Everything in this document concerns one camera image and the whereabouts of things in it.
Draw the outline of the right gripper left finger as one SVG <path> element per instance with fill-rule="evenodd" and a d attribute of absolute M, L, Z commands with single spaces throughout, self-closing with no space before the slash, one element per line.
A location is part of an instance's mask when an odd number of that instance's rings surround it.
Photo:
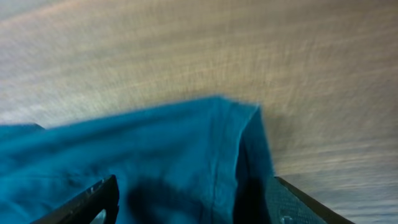
<path fill-rule="evenodd" d="M 115 224 L 118 212 L 118 183 L 110 175 L 33 224 Z"/>

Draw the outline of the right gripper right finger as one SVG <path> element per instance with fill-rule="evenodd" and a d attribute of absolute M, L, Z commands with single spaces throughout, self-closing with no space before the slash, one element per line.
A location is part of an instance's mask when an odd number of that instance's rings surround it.
<path fill-rule="evenodd" d="M 354 224 L 280 177 L 266 181 L 265 203 L 271 224 Z"/>

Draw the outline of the navy blue shorts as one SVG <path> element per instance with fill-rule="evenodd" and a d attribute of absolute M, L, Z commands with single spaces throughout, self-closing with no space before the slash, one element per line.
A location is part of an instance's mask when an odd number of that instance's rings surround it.
<path fill-rule="evenodd" d="M 274 173 L 261 109 L 201 98 L 57 128 L 1 126 L 1 222 L 30 223 L 109 175 L 118 223 L 231 223 Z"/>

